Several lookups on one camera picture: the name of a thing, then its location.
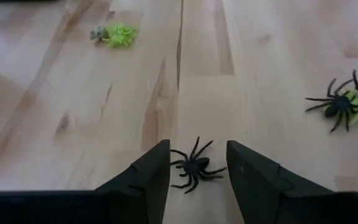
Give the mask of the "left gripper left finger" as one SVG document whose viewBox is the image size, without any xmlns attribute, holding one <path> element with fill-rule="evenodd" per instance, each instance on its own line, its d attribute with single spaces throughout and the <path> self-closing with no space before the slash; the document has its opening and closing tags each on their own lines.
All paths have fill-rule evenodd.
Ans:
<svg viewBox="0 0 358 224">
<path fill-rule="evenodd" d="M 162 223 L 169 182 L 165 139 L 94 190 L 0 191 L 0 223 Z"/>
</svg>

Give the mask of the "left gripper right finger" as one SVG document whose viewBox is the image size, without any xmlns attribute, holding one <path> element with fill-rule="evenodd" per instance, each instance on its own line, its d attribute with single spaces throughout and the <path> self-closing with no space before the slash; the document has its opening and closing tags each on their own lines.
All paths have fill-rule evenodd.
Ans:
<svg viewBox="0 0 358 224">
<path fill-rule="evenodd" d="M 358 192 L 336 192 L 228 140 L 231 187 L 245 223 L 358 223 Z"/>
</svg>

